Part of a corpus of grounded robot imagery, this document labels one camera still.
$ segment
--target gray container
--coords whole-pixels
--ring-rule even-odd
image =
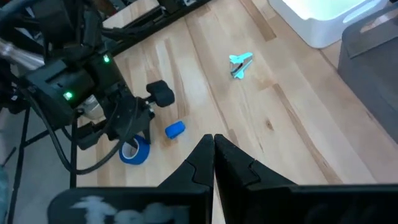
[[[398,142],[398,3],[343,32],[338,73],[391,137]],[[389,21],[365,32],[381,16]]]

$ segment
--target wood grain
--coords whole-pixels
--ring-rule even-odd
[[[138,0],[105,22],[121,27],[156,5]],[[254,53],[243,80],[228,56]],[[155,108],[154,143],[141,166],[112,158],[79,185],[156,186],[200,138],[221,133],[242,150],[298,184],[397,182],[398,146],[336,73],[339,46],[312,49],[267,1],[213,0],[116,57],[127,84],[147,96],[146,83],[165,80],[176,102]],[[176,140],[164,128],[182,120]],[[113,142],[80,151],[86,167]],[[215,192],[215,223],[223,223]]]

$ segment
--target toy airplane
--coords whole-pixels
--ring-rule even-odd
[[[245,53],[242,55],[230,55],[231,75],[234,78],[243,79],[244,71],[253,62],[253,53]]]

